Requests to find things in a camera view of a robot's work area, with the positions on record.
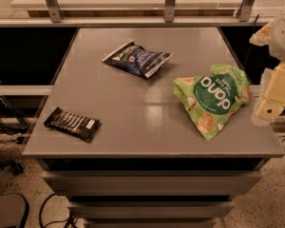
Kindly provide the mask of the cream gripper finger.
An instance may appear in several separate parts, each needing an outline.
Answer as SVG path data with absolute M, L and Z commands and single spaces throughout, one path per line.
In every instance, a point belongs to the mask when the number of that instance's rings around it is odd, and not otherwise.
M 274 69 L 266 68 L 261 76 L 259 96 L 251 122 L 256 126 L 271 124 L 285 109 L 285 62 Z

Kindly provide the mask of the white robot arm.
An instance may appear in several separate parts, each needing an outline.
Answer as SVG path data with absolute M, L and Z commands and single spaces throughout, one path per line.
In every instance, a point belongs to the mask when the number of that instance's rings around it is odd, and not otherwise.
M 270 55 L 280 63 L 274 69 L 265 68 L 259 85 L 251 121 L 257 126 L 272 123 L 285 109 L 285 8 L 273 22 L 258 30 L 250 43 L 268 46 Z

